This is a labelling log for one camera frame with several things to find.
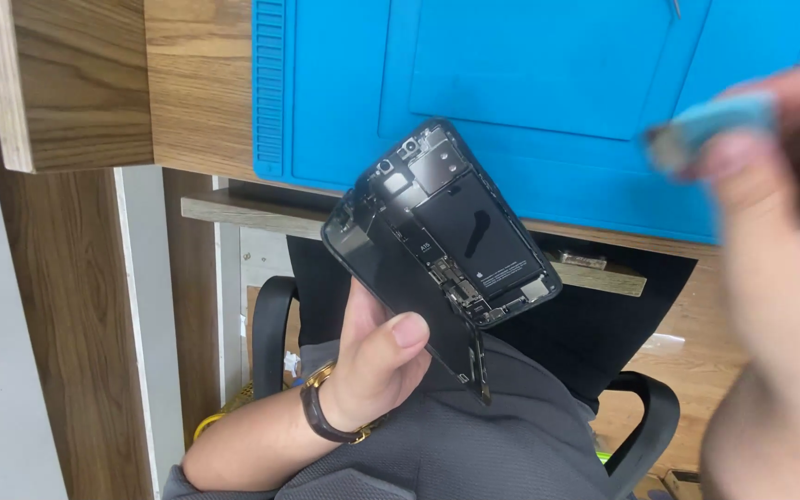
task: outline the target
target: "smartphone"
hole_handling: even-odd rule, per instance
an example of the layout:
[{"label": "smartphone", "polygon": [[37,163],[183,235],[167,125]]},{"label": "smartphone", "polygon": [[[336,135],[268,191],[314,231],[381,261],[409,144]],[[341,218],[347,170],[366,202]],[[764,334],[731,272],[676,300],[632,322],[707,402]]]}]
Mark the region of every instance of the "smartphone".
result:
[{"label": "smartphone", "polygon": [[428,321],[428,351],[485,405],[482,330],[561,291],[554,269],[445,119],[425,121],[370,165],[322,237],[393,313]]}]

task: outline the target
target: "chair armrest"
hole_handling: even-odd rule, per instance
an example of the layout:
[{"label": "chair armrest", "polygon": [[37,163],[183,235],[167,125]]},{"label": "chair armrest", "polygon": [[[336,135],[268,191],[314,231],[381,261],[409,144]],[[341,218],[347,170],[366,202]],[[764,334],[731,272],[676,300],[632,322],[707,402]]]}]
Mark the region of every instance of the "chair armrest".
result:
[{"label": "chair armrest", "polygon": [[251,317],[251,381],[256,400],[283,390],[283,353],[295,278],[274,276],[258,292]]},{"label": "chair armrest", "polygon": [[605,464],[611,500],[625,498],[666,450],[675,436],[681,406],[665,383],[636,372],[622,372],[607,391],[634,392],[644,404],[641,423]]}]

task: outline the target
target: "wristwatch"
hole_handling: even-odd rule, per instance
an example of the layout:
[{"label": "wristwatch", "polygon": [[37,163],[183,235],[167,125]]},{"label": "wristwatch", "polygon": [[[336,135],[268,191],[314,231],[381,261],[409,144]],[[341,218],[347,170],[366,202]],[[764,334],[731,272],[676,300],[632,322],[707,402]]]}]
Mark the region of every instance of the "wristwatch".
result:
[{"label": "wristwatch", "polygon": [[302,384],[301,406],[304,408],[304,416],[307,419],[307,424],[310,425],[310,428],[317,436],[336,443],[357,444],[363,439],[368,438],[372,433],[372,429],[377,426],[382,419],[380,418],[375,422],[370,422],[353,432],[339,431],[329,425],[323,415],[323,409],[320,407],[320,385],[329,378],[329,375],[332,375],[332,370],[334,368],[335,361],[332,361],[314,372],[305,380],[305,383]]}]

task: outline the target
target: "human hand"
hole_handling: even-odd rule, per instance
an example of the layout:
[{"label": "human hand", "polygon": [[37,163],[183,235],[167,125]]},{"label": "human hand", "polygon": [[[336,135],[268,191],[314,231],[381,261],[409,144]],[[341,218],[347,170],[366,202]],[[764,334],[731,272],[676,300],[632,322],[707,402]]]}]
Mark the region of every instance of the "human hand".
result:
[{"label": "human hand", "polygon": [[720,206],[731,326],[800,414],[800,69],[732,92],[749,90],[776,95],[781,136],[718,136],[687,175],[707,179]]},{"label": "human hand", "polygon": [[389,319],[385,307],[352,278],[338,362],[320,387],[329,425],[352,432],[400,406],[428,371],[428,336],[420,315]]}]

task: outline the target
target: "yellow basket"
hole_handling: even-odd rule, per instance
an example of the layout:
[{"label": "yellow basket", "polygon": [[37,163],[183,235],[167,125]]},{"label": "yellow basket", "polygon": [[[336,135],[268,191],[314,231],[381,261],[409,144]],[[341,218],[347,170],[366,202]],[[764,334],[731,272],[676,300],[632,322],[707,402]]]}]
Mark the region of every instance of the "yellow basket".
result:
[{"label": "yellow basket", "polygon": [[209,415],[206,417],[203,422],[200,422],[198,426],[196,426],[196,432],[193,433],[193,440],[196,441],[196,438],[199,437],[200,434],[208,427],[212,425],[213,422],[217,421],[220,417],[227,415],[228,413],[234,411],[235,409],[242,407],[248,403],[251,403],[255,400],[254,391],[252,390],[251,381],[243,386],[243,389],[240,392],[230,399],[224,406],[218,410],[218,413],[215,415]]}]

